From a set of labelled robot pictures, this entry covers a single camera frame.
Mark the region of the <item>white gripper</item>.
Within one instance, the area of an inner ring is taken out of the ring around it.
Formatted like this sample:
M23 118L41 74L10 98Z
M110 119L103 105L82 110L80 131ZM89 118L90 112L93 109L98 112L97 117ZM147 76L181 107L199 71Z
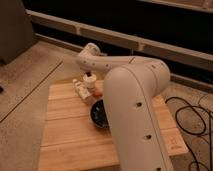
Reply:
M83 76L83 82L84 84L77 80L74 79L72 81L73 85L74 85L74 89L76 91L76 93L79 95L79 97L83 100L86 101L89 99L89 104L94 104L96 102L96 98L94 97L94 91L91 90L95 87L97 81L97 76L91 72L86 72Z

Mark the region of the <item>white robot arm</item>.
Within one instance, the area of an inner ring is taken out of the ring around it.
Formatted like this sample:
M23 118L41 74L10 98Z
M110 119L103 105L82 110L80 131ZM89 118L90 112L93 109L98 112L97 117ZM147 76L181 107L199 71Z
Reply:
M76 63L106 74L103 103L121 171L173 171L152 102L170 82L168 66L150 57L103 56L93 43Z

